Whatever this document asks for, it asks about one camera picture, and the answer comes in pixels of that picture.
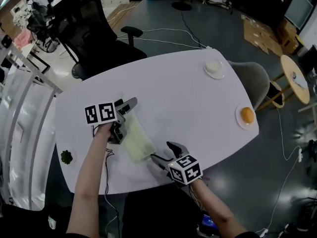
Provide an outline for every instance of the white plate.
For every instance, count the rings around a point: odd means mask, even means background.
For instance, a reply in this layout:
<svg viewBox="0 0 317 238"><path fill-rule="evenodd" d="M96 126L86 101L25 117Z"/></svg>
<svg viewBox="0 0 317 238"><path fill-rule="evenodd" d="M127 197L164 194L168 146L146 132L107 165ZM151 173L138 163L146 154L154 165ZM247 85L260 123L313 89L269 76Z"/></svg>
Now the white plate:
<svg viewBox="0 0 317 238"><path fill-rule="evenodd" d="M236 119L237 119L237 122L238 124L240 125L241 128L243 129L246 129L246 130L249 130L253 127L254 125L254 121L253 123L246 123L245 121L242 120L242 117L241 117L241 111L243 108L250 108L254 114L254 117L256 117L256 113L254 112L253 108L248 106L248 105L239 105L237 106L237 109L236 109Z"/></svg>
<svg viewBox="0 0 317 238"><path fill-rule="evenodd" d="M217 61L220 66L221 66L221 70L219 72L216 73L211 73L206 69L206 63L204 63L204 71L208 74L208 76L214 78L214 79L223 79L226 75L227 75L227 70L225 68L225 66L223 65L222 62Z"/></svg>

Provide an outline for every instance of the stool leg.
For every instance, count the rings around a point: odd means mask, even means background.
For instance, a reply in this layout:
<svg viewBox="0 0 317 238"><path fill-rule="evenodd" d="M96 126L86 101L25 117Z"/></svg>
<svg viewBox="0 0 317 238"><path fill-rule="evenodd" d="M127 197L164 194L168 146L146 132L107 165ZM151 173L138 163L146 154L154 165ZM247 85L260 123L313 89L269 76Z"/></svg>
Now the stool leg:
<svg viewBox="0 0 317 238"><path fill-rule="evenodd" d="M280 78L282 78L282 77L284 77L285 76L285 74L284 73L282 73L282 74L280 74L280 75L278 75L275 79L273 79L272 81L273 82L276 82L276 81L278 81Z"/></svg>
<svg viewBox="0 0 317 238"><path fill-rule="evenodd" d="M282 91L280 91L278 94L276 94L272 99L268 100L267 102L263 103L261 106L258 107L257 111L265 108L268 104L272 103L278 96L280 96L281 94L283 94L285 91L287 91L291 86L288 85L286 86L284 89L282 89Z"/></svg>

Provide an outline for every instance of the wooden stool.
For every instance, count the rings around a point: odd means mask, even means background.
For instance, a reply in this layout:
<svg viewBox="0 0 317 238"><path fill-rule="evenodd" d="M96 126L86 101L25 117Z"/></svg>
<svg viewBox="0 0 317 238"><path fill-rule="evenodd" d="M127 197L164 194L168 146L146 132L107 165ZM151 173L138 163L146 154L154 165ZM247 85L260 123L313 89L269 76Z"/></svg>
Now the wooden stool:
<svg viewBox="0 0 317 238"><path fill-rule="evenodd" d="M297 98L302 103L304 103L304 104L309 103L310 96L309 96L308 88L302 89L298 84L296 84L294 82L293 76L292 76L292 73L295 72L297 76L304 77L301 70L298 68L298 66L294 63L293 60L291 60L288 56L285 56L285 55L282 55L282 57L281 57L281 64L282 64L283 73L271 81L272 85L274 85L278 90L280 90L280 92L278 94L276 94L273 98L271 98L270 100L268 100L267 102L265 102L261 106L259 106L257 111L265 108L270 103L273 103L277 108L282 108L284 106L285 102L288 101L294 95L296 95ZM288 81L288 85L286 87L284 87L283 89L281 89L279 87L279 85L276 83L276 81L278 81L279 79L281 79L284 76L286 77L286 79ZM284 94L284 92L286 92L290 88L292 89L292 93L289 96L287 96L286 98L283 98L282 105L279 105L276 102L274 102L274 100L278 96Z"/></svg>

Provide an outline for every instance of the human arm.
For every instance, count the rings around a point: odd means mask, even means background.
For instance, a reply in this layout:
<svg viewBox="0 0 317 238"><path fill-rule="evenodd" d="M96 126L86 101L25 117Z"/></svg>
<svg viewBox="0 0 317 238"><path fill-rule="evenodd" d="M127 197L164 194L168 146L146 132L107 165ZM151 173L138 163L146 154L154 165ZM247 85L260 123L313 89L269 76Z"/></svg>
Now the human arm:
<svg viewBox="0 0 317 238"><path fill-rule="evenodd" d="M99 237L98 194L111 125L100 125L79 171L66 233Z"/></svg>
<svg viewBox="0 0 317 238"><path fill-rule="evenodd" d="M247 232L247 230L235 220L228 206L213 194L201 179L192 182L191 187L211 219L219 228L221 237L235 238Z"/></svg>

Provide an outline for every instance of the cable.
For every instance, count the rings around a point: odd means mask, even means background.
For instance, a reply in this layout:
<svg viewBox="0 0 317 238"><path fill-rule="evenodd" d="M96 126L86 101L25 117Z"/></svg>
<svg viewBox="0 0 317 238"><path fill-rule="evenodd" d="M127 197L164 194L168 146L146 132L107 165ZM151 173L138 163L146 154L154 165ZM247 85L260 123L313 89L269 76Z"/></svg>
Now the cable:
<svg viewBox="0 0 317 238"><path fill-rule="evenodd" d="M265 229L266 229L266 228L262 228L261 230L256 231L255 233L261 232L261 231L263 231L263 230L265 230Z"/></svg>
<svg viewBox="0 0 317 238"><path fill-rule="evenodd" d="M159 28L159 29L153 29L153 30L144 30L144 31L142 31L142 32L153 32L153 31L160 31L160 30L186 32L186 33L188 33L188 34L192 37L192 40L193 40L194 42L196 42L196 43L198 43L199 45L201 45L201 46L207 48L205 45L203 45L203 44L199 43L198 41L196 41L196 40L194 39L193 35L190 34L190 32L188 32L188 31L186 31L186 30L183 30L183 29Z"/></svg>
<svg viewBox="0 0 317 238"><path fill-rule="evenodd" d="M94 126L92 126L92 128L93 128L93 137L95 137L95 129L97 129L99 126L100 126L101 124L99 124L99 125L97 125L96 127L94 127Z"/></svg>
<svg viewBox="0 0 317 238"><path fill-rule="evenodd" d="M195 194L194 194L194 192L193 192L193 189L192 189L192 187L191 187L190 185L189 185L189 194L190 194L190 196L191 196L193 199L195 199L195 201L196 201L198 207L202 210L202 205L201 205L201 203L198 201L198 199L197 199L197 197L195 196Z"/></svg>
<svg viewBox="0 0 317 238"><path fill-rule="evenodd" d="M279 197L280 197L280 195L281 195L281 192L282 192L282 190L283 190L283 188L284 188L284 185L285 185L285 183L286 183L286 181L287 181L287 178L289 177L289 175L291 174L291 172L293 171L293 169L294 169L294 167L295 167L295 165L296 165L296 162L298 161L298 157L296 158L296 161L294 162L294 165L293 165L293 167L292 167L292 169L291 169L291 171L288 173L288 175L286 176L286 178L285 178L285 180L284 180L284 183L283 183L283 185L282 185L282 187L281 187L281 189L280 189L280 191L279 191L279 194L278 194L278 197L277 197L277 200L276 200L276 203L275 203L275 206L274 206L274 208L273 208L273 212L272 212L272 216L271 216L271 222L269 223L269 226L267 227L267 230L269 229L269 227L271 226L271 224L272 224L272 221L273 221L273 215L274 215L274 212L275 212L275 209L276 209L276 206L277 206L277 203L278 203L278 200L279 200Z"/></svg>
<svg viewBox="0 0 317 238"><path fill-rule="evenodd" d="M296 149L297 147L299 147L299 148L301 148L301 147L300 147L299 145L297 145L297 146L294 148L294 150L292 151L292 153L290 154L290 156L288 156L288 158L285 157L284 142L283 142L283 141L284 141L284 140L283 140L283 131L282 131L282 124L281 124L281 116L280 116L280 113L279 113L279 110L278 110L278 109L277 109L277 112L278 112L278 119L279 119L279 127L280 127L280 129L281 129L283 157L284 157L284 159L285 159L286 161L288 161L288 160L291 158L292 154L294 153L295 149Z"/></svg>
<svg viewBox="0 0 317 238"><path fill-rule="evenodd" d="M150 40L150 39L141 39L141 38L137 38L134 40L142 40L142 41L153 41L153 42L164 42L164 41L158 41L158 40ZM174 42L164 42L164 43L170 43L170 44L175 44L175 45L181 45L181 46L186 46L186 47L190 47L190 48L194 48L194 49L204 49L204 48L198 48L198 47L193 47L193 46L189 46L189 45L185 45L185 44L180 44L180 43L174 43Z"/></svg>
<svg viewBox="0 0 317 238"><path fill-rule="evenodd" d="M63 57L63 58L54 58L52 60L46 60L46 61L53 61L53 60L56 60L56 59L64 59L64 58L68 58L68 57L70 57L70 55L67 55L66 57Z"/></svg>
<svg viewBox="0 0 317 238"><path fill-rule="evenodd" d="M184 14L182 13L182 19L183 19L183 21L184 21L184 24L185 24L185 26L187 27L187 29L188 29L188 31L190 31L191 32L191 34L192 35L194 35L194 37L198 40L198 45L199 45L199 47L201 48L201 44L200 44L200 40L196 37L196 35L192 32L192 30L189 28L189 26L186 24L186 21L185 21L185 19L184 19Z"/></svg>
<svg viewBox="0 0 317 238"><path fill-rule="evenodd" d="M115 212L116 212L116 216L112 219L112 220L110 220L108 223L107 223L107 225L106 225L106 234L108 235L108 233L107 233L107 228L108 228L108 225L112 222L112 221L114 221L115 219L118 219L118 222L117 222L117 225L118 225L118 235L119 235L119 238L120 238L120 220L119 220L119 212L118 212L118 210L107 200L107 198L106 198L106 195L108 194L108 167L107 167L107 160L108 160L108 158L110 157L110 156L112 156L112 155L114 155L114 153L113 153L113 150L111 150L111 149L106 149L106 151L108 152L108 155L106 156L106 160L105 160L105 165L106 165L106 189L105 189L105 194L104 194L104 196L105 196L105 200L106 200L106 202L108 203L108 205L110 205L114 210L115 210Z"/></svg>
<svg viewBox="0 0 317 238"><path fill-rule="evenodd" d="M133 7L127 8L127 9L125 9L125 10L129 10L129 9L132 9L132 8L135 8L135 7L136 7L136 6L133 6ZM110 21L112 21L113 19L115 19L115 17L117 17L119 13L121 13L121 12L123 12L123 11L125 11L125 10L119 11L116 16L114 16L111 20L108 21L108 23L109 23Z"/></svg>
<svg viewBox="0 0 317 238"><path fill-rule="evenodd" d="M151 154L151 156L154 156L154 157L159 158L160 160L163 160L163 161L166 161L166 162L170 162L170 161L172 161L172 160L173 160L173 158L171 158L171 159L169 159L169 160L164 159L164 158L162 158L161 156L156 155L156 154Z"/></svg>

